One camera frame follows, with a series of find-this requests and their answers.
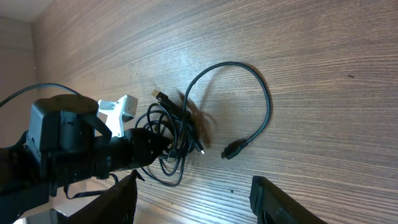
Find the white bracket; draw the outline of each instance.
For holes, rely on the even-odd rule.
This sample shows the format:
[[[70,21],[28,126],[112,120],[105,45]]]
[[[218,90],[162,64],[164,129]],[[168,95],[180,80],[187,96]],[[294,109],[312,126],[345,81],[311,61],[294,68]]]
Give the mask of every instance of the white bracket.
[[[123,123],[134,118],[137,111],[138,100],[130,95],[124,95],[116,102],[99,100],[99,113],[108,115],[106,125],[112,131],[112,137],[123,137]]]

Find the black plug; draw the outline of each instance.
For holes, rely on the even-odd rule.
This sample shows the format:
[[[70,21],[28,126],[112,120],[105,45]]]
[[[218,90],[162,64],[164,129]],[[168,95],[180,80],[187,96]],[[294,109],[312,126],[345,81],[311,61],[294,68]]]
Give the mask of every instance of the black plug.
[[[246,142],[246,139],[238,139],[224,149],[224,152],[221,153],[221,158],[232,159],[233,157],[237,156],[247,145],[248,143]]]

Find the black wire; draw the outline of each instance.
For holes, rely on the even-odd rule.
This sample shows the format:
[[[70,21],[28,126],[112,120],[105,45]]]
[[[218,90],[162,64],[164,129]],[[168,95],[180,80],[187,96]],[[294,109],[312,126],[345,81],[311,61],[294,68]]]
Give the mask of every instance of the black wire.
[[[169,182],[160,180],[155,175],[153,175],[151,172],[146,171],[145,168],[141,168],[150,178],[154,179],[155,181],[157,181],[161,184],[169,186],[169,187],[175,187],[181,183],[184,165],[185,165],[185,158],[194,150],[194,148],[195,148],[194,146],[196,146],[198,143],[198,140],[194,137],[195,127],[193,126],[193,122],[190,119],[190,116],[187,116],[188,114],[186,112],[188,94],[191,91],[192,86],[199,80],[199,78],[204,76],[204,74],[208,73],[209,71],[211,71],[215,68],[222,67],[222,66],[230,66],[230,65],[241,67],[241,68],[244,68],[247,71],[251,72],[257,78],[257,80],[260,83],[260,86],[264,92],[264,96],[266,97],[266,105],[267,105],[266,117],[264,118],[264,121],[262,122],[260,128],[256,132],[254,132],[254,134],[252,134],[250,137],[248,137],[246,139],[246,142],[249,143],[249,142],[253,141],[253,139],[256,138],[266,128],[266,126],[269,122],[269,118],[271,116],[271,101],[269,98],[266,84],[264,83],[264,81],[262,80],[260,75],[255,70],[253,70],[251,67],[249,67],[248,65],[245,65],[240,62],[222,62],[222,63],[218,63],[216,65],[210,66],[207,69],[205,69],[204,71],[202,71],[201,73],[199,73],[199,75],[197,75],[192,80],[192,82],[189,84],[189,86],[185,92],[185,97],[184,97],[183,104],[182,104],[182,116],[178,115],[178,114],[174,114],[173,111],[167,111],[160,104],[154,103],[149,106],[146,113],[144,113],[142,116],[140,116],[138,118],[138,120],[136,122],[136,128],[138,127],[139,122],[146,117],[147,122],[144,125],[144,128],[152,131],[153,133],[157,133],[162,136],[164,135],[164,131],[166,129],[168,129],[174,137],[173,148],[169,152],[167,152],[168,154],[162,154],[159,156],[159,164],[160,164],[160,168],[162,169],[162,172],[166,176],[170,177],[176,173],[179,165],[181,164],[180,175],[179,175],[178,181],[176,183],[169,183]],[[161,110],[151,110],[155,106],[159,107]],[[150,114],[159,114],[160,115],[159,119],[157,121],[151,121]],[[174,155],[175,156],[175,159],[174,159],[175,164],[174,164],[173,170],[171,172],[167,172],[166,168],[165,168],[164,161],[168,161],[170,159],[170,153],[172,153],[172,152],[177,152],[177,154]]]
[[[80,95],[80,94],[79,94],[78,92],[76,92],[75,90],[72,90],[71,88],[68,88],[68,87],[63,86],[63,85],[60,85],[60,84],[56,84],[56,83],[39,83],[39,84],[35,84],[35,85],[31,85],[31,86],[25,87],[25,88],[23,88],[23,89],[21,89],[21,90],[15,92],[15,93],[13,93],[11,96],[8,96],[5,100],[3,100],[3,101],[0,103],[0,107],[2,107],[2,106],[5,105],[8,101],[12,100],[13,98],[17,97],[18,95],[20,95],[20,94],[22,94],[22,93],[24,93],[24,92],[26,92],[26,91],[33,90],[33,89],[35,89],[35,88],[44,88],[44,87],[57,87],[57,88],[62,88],[62,89],[64,89],[64,90],[68,90],[68,91],[70,91],[70,92],[72,92],[72,93],[74,93],[74,94]]]

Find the wooden surface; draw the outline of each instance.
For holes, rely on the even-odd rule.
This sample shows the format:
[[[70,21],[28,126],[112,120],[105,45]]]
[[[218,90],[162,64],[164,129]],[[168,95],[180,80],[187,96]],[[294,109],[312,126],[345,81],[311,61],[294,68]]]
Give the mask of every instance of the wooden surface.
[[[271,121],[230,161],[225,145],[264,117],[260,86],[232,67],[197,82],[189,97],[204,112],[206,154],[188,157],[176,188],[139,182],[135,223],[255,223],[253,175],[330,223],[398,222],[397,1],[58,0],[33,25],[38,82],[96,100],[130,94],[138,115],[153,89],[178,102],[218,62],[250,63],[264,76]],[[111,184],[89,180],[72,193]],[[62,197],[54,206],[65,213],[90,200]]]

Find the white plastic part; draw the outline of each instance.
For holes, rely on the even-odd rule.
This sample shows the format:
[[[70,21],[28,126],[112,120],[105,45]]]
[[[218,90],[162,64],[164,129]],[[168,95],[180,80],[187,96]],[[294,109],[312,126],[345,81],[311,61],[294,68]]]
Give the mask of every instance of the white plastic part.
[[[99,100],[99,113],[108,115],[105,124],[112,131],[112,137],[123,137],[123,123],[134,118],[138,100],[130,95],[124,95],[116,102]]]

